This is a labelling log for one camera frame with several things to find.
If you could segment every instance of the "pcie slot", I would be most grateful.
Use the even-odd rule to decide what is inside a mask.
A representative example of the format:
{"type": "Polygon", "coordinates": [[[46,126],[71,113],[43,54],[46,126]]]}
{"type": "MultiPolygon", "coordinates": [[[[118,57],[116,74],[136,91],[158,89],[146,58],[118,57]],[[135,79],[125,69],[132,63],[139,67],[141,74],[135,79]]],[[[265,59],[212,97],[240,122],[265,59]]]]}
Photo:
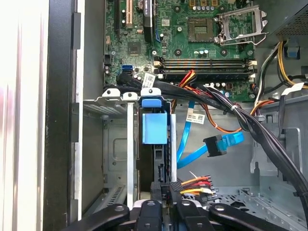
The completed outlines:
{"type": "Polygon", "coordinates": [[[115,4],[115,34],[117,37],[120,37],[120,21],[121,21],[121,14],[120,14],[120,0],[114,0],[115,4]]]}
{"type": "Polygon", "coordinates": [[[126,27],[133,28],[133,0],[126,0],[126,27]]]}

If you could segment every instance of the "label sticker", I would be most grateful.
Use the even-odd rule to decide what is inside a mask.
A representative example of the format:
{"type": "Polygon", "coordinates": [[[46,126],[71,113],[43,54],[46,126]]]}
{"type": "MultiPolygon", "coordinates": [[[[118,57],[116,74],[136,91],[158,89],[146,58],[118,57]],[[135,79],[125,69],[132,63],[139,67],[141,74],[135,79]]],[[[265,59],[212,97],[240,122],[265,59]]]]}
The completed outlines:
{"type": "Polygon", "coordinates": [[[195,114],[195,113],[187,113],[186,121],[196,124],[204,124],[205,115],[195,114]]]}
{"type": "Polygon", "coordinates": [[[144,74],[142,88],[152,88],[154,85],[155,76],[149,73],[144,74]]]}
{"type": "Polygon", "coordinates": [[[282,96],[283,96],[283,95],[288,95],[288,94],[290,94],[291,92],[295,92],[295,91],[302,90],[304,84],[305,84],[305,83],[296,83],[296,84],[294,84],[291,88],[285,89],[281,95],[282,95],[282,96]]]}

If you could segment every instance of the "motherboard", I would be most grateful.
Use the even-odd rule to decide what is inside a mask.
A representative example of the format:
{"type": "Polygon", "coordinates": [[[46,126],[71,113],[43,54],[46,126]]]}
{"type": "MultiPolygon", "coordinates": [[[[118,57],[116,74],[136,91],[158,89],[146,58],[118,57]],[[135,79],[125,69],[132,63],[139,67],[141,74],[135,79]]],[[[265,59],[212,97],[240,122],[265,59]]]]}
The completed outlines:
{"type": "MultiPolygon", "coordinates": [[[[178,83],[194,70],[198,81],[234,102],[250,102],[255,70],[252,43],[217,41],[219,15],[250,7],[249,0],[106,0],[104,80],[116,83],[126,72],[142,81],[144,74],[178,83]]],[[[232,37],[252,33],[252,13],[230,17],[232,37]]]]}

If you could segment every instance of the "barcode label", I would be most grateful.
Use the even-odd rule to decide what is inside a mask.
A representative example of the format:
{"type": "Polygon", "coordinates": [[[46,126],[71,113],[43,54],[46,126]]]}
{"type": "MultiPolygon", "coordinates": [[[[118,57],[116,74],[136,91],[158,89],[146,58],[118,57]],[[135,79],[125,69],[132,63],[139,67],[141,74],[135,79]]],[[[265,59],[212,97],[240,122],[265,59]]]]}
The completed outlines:
{"type": "Polygon", "coordinates": [[[205,115],[187,113],[186,121],[196,124],[204,124],[205,115]]]}
{"type": "Polygon", "coordinates": [[[152,88],[154,85],[155,76],[149,73],[144,74],[142,88],[152,88]]]}

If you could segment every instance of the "green circuit board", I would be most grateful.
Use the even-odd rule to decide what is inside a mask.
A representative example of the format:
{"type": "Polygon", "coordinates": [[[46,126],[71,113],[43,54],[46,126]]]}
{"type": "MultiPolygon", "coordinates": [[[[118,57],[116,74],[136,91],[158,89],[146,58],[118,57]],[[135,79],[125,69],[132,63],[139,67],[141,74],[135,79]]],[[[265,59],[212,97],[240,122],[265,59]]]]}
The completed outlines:
{"type": "MultiPolygon", "coordinates": [[[[195,0],[195,6],[201,8],[201,1],[195,0]]],[[[143,13],[138,8],[140,0],[133,0],[131,28],[120,26],[119,35],[114,30],[115,3],[107,1],[105,53],[111,55],[111,68],[110,74],[105,76],[105,82],[115,83],[123,64],[134,65],[134,69],[138,71],[133,75],[142,81],[145,72],[153,72],[153,51],[157,56],[166,59],[253,59],[252,44],[244,47],[238,45],[222,47],[211,41],[213,36],[217,36],[220,32],[219,26],[214,22],[215,16],[236,10],[236,4],[228,4],[228,0],[204,2],[207,4],[204,6],[205,10],[198,10],[190,6],[191,0],[186,0],[184,3],[181,3],[181,0],[156,0],[157,39],[154,39],[153,43],[147,43],[143,34],[143,13]],[[162,41],[159,41],[160,34],[164,35],[162,41]]],[[[127,9],[126,4],[127,0],[120,0],[120,11],[127,9]]],[[[252,21],[252,15],[248,13],[233,17],[229,26],[231,35],[235,37],[251,33],[252,21]]],[[[232,89],[222,90],[229,92],[232,101],[253,101],[250,84],[248,80],[237,81],[232,83],[232,89]]]]}

